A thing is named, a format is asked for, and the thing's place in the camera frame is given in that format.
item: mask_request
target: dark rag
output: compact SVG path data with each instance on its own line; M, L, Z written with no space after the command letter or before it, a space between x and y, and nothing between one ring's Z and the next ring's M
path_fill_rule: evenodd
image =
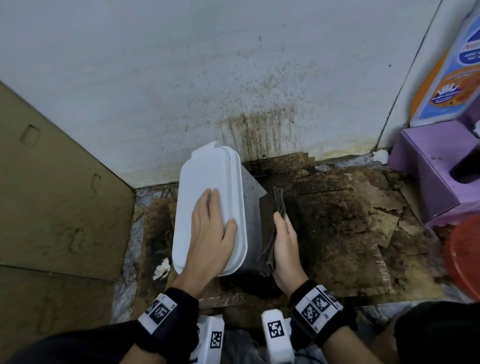
M260 218L262 219L262 252L258 258L260 274L264 277L272 275L275 269L274 244L276 227L273 214L279 212L285 217L283 189L274 187L265 196L260 197Z

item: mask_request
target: purple box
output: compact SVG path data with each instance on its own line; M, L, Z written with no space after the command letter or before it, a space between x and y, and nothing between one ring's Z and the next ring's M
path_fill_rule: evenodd
M400 132L387 165L419 179L421 216L427 228L456 224L480 212L480 180L460 183L450 175L478 145L476 136L457 120Z

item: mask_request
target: container lid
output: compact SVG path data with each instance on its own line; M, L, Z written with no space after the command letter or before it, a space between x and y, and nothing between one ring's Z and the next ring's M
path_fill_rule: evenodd
M240 157L233 149L211 142L194 150L191 159L180 171L172 248L173 266L177 273L185 267L192 235L193 209L207 188L219 191L223 225L230 218L234 218L238 225L235 247L221 275L235 272L247 254Z

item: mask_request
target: mold stain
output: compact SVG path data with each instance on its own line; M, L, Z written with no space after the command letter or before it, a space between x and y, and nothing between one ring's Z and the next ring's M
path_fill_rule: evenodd
M276 106L270 111L241 114L221 121L230 132L242 161L275 157L294 150L297 143L295 107Z

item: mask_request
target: red plastic bucket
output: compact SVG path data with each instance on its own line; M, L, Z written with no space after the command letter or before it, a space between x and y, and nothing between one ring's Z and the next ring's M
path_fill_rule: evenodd
M459 223L445 244L445 267L457 287L480 301L480 215Z

